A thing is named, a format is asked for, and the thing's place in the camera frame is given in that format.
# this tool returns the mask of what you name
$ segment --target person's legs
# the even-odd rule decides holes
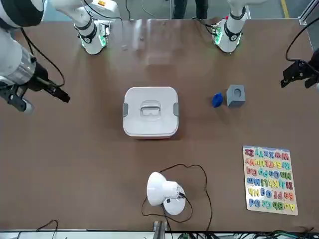
[[[208,0],[196,0],[196,17],[199,19],[207,18]]]
[[[187,0],[174,0],[173,19],[183,19],[186,11]]]

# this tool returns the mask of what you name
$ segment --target brown table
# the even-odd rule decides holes
[[[197,163],[208,176],[211,230],[318,230],[319,94],[303,82],[280,88],[290,64],[284,53],[299,29],[296,19],[249,20],[241,45],[226,55],[198,22],[138,20],[114,27],[109,48],[90,56],[70,22],[30,28],[30,38],[64,72],[71,101],[28,92],[36,106],[31,116],[0,101],[0,228],[34,229],[58,219],[61,229],[151,230],[159,217],[141,214],[148,176],[176,163]],[[311,57],[306,34],[291,55]],[[214,109],[211,97],[230,84],[245,85],[246,103]],[[180,126],[172,139],[125,135],[122,104],[134,86],[177,90]],[[290,149],[298,216],[246,209],[243,145]],[[204,230],[209,204],[202,172],[175,168],[165,176],[184,187],[194,208],[189,222],[171,223],[173,230]],[[149,205],[145,212],[162,213]]]

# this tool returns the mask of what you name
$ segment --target gray block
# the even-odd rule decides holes
[[[245,88],[243,85],[230,85],[226,96],[228,107],[240,107],[246,100]]]

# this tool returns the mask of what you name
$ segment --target blue block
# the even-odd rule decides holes
[[[245,88],[243,85],[230,85],[227,92],[227,106],[240,107],[246,101]]]
[[[221,92],[214,95],[211,102],[214,108],[219,107],[223,103],[223,95],[221,94]]]

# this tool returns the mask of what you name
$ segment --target blue object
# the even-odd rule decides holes
[[[223,95],[221,94],[221,92],[214,95],[211,103],[214,106],[214,108],[219,107],[221,103],[223,103]]]

